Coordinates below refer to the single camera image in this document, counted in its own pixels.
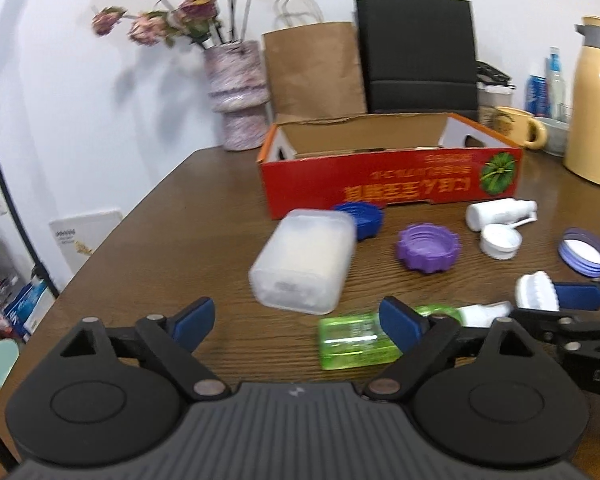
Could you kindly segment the white ceramic cup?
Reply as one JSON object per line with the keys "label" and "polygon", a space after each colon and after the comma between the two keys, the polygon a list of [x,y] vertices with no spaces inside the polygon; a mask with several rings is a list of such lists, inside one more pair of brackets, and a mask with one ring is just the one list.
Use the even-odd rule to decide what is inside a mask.
{"label": "white ceramic cup", "polygon": [[569,125],[566,122],[548,117],[538,117],[536,120],[544,126],[546,142],[542,150],[552,156],[562,157],[567,148]]}

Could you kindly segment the translucent white plastic box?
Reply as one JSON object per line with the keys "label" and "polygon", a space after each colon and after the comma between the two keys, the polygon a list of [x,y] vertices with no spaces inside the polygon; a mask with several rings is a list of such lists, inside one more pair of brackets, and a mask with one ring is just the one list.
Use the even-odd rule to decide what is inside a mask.
{"label": "translucent white plastic box", "polygon": [[356,224],[336,210],[286,214],[249,270],[254,298],[265,307],[312,315],[337,307],[356,245]]}

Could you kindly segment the brown paper bag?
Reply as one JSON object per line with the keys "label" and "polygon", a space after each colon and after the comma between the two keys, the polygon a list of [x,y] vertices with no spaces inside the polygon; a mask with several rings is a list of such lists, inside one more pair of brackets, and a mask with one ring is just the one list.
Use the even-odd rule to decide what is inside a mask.
{"label": "brown paper bag", "polygon": [[278,29],[263,35],[276,122],[366,112],[358,31],[328,22],[315,0],[275,0]]}

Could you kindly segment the yellow bear mug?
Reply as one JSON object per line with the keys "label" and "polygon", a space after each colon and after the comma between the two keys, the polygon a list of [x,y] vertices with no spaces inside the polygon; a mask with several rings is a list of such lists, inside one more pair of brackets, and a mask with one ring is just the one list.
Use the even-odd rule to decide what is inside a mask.
{"label": "yellow bear mug", "polygon": [[497,106],[492,115],[493,129],[515,144],[529,150],[540,150],[546,145],[548,135],[538,118],[525,110]]}

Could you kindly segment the black light stand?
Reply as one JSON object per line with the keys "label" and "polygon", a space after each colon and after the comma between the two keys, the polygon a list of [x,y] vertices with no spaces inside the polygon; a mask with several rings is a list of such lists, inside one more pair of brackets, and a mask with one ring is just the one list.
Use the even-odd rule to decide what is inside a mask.
{"label": "black light stand", "polygon": [[20,214],[17,210],[16,203],[15,203],[14,199],[12,198],[12,193],[10,192],[10,189],[8,187],[8,183],[6,181],[5,174],[4,174],[2,165],[1,165],[1,161],[0,161],[0,191],[4,198],[4,202],[5,202],[6,208],[8,210],[8,214],[10,215],[10,218],[12,218],[12,223],[14,224],[15,229],[20,237],[20,240],[22,241],[24,248],[26,248],[26,251],[33,263],[33,266],[32,266],[33,275],[36,276],[39,280],[41,280],[47,286],[47,288],[50,291],[50,293],[52,294],[52,296],[55,299],[57,299],[60,296],[60,291],[59,291],[57,285],[55,284],[55,282],[53,281],[52,277],[50,276],[50,272],[48,272],[46,265],[43,263],[40,255],[36,251],[36,249],[32,243],[32,240],[30,239],[29,233],[27,232],[27,229],[22,222]]}

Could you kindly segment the purple rimmed jar lid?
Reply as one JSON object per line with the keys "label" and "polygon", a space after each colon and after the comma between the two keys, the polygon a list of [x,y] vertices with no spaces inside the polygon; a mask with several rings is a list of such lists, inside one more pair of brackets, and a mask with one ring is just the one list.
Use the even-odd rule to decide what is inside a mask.
{"label": "purple rimmed jar lid", "polygon": [[558,255],[573,271],[600,278],[600,238],[587,230],[569,228],[562,233]]}

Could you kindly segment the blue soda can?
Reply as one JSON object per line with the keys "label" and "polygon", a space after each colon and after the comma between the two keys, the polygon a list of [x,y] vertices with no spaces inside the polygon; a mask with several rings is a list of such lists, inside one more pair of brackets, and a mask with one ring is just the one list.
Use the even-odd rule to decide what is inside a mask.
{"label": "blue soda can", "polygon": [[536,117],[550,117],[548,84],[545,77],[530,75],[526,83],[524,110]]}

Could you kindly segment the white ridged jar lid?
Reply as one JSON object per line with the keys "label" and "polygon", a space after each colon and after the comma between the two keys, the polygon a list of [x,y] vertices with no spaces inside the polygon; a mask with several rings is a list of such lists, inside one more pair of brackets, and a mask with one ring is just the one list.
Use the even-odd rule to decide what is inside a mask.
{"label": "white ridged jar lid", "polygon": [[544,271],[524,274],[515,286],[518,309],[557,312],[559,302],[554,283]]}

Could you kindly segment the small white ridged lid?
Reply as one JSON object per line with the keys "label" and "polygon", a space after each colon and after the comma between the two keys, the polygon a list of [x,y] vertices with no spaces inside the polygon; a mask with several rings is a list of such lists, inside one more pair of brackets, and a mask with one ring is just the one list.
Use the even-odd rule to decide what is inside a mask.
{"label": "small white ridged lid", "polygon": [[513,259],[521,243],[520,233],[506,224],[488,224],[480,233],[481,251],[496,260]]}

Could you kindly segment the green spray bottle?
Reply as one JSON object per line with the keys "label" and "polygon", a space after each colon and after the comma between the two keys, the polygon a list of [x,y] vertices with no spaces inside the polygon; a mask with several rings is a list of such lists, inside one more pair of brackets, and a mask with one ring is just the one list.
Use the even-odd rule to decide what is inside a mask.
{"label": "green spray bottle", "polygon": [[[485,328],[513,308],[509,301],[502,301],[459,308],[427,304],[416,307],[415,311],[423,316],[446,314],[456,318],[461,326]],[[323,370],[388,364],[402,354],[382,330],[377,312],[322,318],[317,325],[317,342]]]}

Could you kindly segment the purple plastic bottle cap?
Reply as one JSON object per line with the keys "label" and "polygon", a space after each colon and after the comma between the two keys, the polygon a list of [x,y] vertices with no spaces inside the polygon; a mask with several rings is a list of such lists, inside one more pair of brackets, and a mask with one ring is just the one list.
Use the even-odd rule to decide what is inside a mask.
{"label": "purple plastic bottle cap", "polygon": [[460,256],[460,237],[433,223],[414,223],[399,233],[396,258],[408,270],[425,274],[450,270]]}

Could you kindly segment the cream thermos jug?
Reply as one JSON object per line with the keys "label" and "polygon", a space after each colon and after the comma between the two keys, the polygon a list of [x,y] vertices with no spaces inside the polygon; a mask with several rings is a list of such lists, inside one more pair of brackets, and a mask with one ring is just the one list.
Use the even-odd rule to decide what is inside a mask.
{"label": "cream thermos jug", "polygon": [[576,31],[583,44],[574,73],[564,165],[600,185],[600,18],[585,16]]}

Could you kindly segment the clear jar with black lid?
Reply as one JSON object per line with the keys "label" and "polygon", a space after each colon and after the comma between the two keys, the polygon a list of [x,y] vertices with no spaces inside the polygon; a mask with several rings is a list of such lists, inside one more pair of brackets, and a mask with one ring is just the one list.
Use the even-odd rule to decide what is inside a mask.
{"label": "clear jar with black lid", "polygon": [[477,81],[479,122],[491,127],[495,109],[512,105],[516,87],[511,76],[482,61],[477,62]]}

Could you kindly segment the red cardboard box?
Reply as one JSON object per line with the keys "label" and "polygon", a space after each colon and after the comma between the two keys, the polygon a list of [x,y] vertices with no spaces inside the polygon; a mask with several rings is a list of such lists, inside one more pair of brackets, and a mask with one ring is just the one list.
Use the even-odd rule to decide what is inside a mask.
{"label": "red cardboard box", "polygon": [[271,127],[258,158],[268,210],[513,196],[524,150],[457,114],[381,114]]}

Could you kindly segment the pink speckled ceramic vase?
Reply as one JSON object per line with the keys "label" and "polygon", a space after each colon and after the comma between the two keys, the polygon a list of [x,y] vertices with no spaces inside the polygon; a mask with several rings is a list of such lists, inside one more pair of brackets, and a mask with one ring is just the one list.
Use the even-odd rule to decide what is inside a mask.
{"label": "pink speckled ceramic vase", "polygon": [[223,148],[248,151],[268,132],[270,92],[257,41],[232,42],[204,52],[212,110],[221,117]]}

